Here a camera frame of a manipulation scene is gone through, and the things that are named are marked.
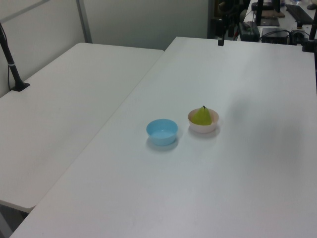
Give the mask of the black Franka gripper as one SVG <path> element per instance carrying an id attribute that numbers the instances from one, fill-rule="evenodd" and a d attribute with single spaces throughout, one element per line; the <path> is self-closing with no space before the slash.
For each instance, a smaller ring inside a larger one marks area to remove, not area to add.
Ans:
<path id="1" fill-rule="evenodd" d="M 238 21 L 238 1 L 237 0 L 216 0 L 215 9 L 219 16 L 211 19 L 212 22 L 217 22 L 217 43 L 218 46 L 224 45 L 224 24 L 228 26 L 229 38 L 234 36 L 234 25 Z"/>

